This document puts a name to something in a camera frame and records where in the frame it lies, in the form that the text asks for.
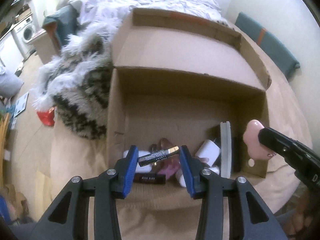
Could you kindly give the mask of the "person's right hand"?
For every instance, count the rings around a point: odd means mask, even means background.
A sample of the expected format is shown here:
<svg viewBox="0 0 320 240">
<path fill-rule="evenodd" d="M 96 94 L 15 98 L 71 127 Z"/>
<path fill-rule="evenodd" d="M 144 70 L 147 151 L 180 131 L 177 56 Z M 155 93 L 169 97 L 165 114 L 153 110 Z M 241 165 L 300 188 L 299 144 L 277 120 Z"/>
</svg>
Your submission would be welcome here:
<svg viewBox="0 0 320 240">
<path fill-rule="evenodd" d="M 306 189 L 298 200 L 295 212 L 290 220 L 290 234 L 298 235 L 307 229 L 319 211 L 319 194 Z"/>
</svg>

